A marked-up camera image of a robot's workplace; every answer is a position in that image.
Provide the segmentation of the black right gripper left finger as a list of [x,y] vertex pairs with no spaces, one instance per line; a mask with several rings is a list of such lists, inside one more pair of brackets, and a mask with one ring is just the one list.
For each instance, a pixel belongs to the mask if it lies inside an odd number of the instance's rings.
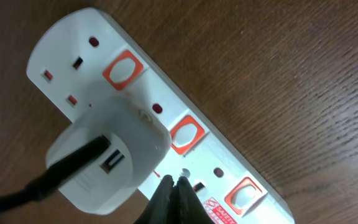
[[134,224],[170,223],[170,194],[173,191],[173,178],[166,175],[161,180],[149,203]]

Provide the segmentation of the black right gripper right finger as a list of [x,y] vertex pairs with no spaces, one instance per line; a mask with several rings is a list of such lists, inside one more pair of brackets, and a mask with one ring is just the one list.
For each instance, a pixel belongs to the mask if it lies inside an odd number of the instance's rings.
[[173,188],[173,223],[214,224],[186,177]]

